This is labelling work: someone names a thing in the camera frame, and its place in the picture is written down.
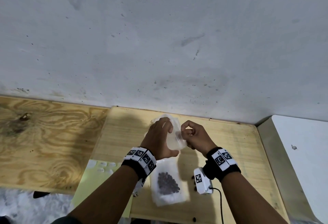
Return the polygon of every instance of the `wood grain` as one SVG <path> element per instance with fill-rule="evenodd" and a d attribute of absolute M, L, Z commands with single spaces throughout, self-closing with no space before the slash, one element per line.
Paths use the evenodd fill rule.
<path fill-rule="evenodd" d="M 148 110 L 111 108 L 91 158 L 121 162 L 131 147 L 140 145 L 150 121 L 161 114 Z M 178 117 L 180 123 L 190 119 L 203 125 L 214 142 L 232 154 L 248 181 L 289 221 L 255 126 L 177 114 L 173 116 Z M 204 164 L 205 158 L 199 152 L 189 148 L 183 149 L 178 158 L 178 168 L 183 180 L 183 189 L 188 193 L 189 200 L 157 207 L 152 202 L 147 179 L 141 194 L 133 198 L 130 217 L 188 224 L 193 223 L 195 217 L 197 223 L 221 223 L 219 193 L 199 195 L 194 191 L 195 185 L 191 176 L 196 167 Z M 221 189 L 218 180 L 213 180 L 213 186 Z M 224 196 L 222 201 L 224 222 L 235 223 Z"/>
<path fill-rule="evenodd" d="M 107 112 L 0 97 L 0 186 L 74 194 Z"/>

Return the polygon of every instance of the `plywood board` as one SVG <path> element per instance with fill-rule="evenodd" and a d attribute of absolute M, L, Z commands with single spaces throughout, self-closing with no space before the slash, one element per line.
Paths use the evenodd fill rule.
<path fill-rule="evenodd" d="M 113 107 L 108 113 L 102 136 L 92 152 L 92 159 L 121 162 L 131 147 L 139 146 L 150 121 L 162 113 L 148 110 Z M 188 119 L 204 126 L 212 140 L 226 148 L 236 159 L 242 174 L 258 192 L 288 220 L 277 184 L 274 180 L 263 145 L 255 126 L 173 114 L 180 123 Z M 173 223 L 221 223 L 220 196 L 199 195 L 191 179 L 196 167 L 204 166 L 205 158 L 197 151 L 185 148 L 178 158 L 180 176 L 189 200 L 169 206 L 157 207 L 152 202 L 149 179 L 142 192 L 133 198 L 130 217 L 162 220 Z M 221 189 L 218 180 L 213 186 Z M 224 222 L 235 223 L 225 197 L 222 201 Z"/>
<path fill-rule="evenodd" d="M 0 186 L 74 194 L 107 112 L 0 97 Z"/>

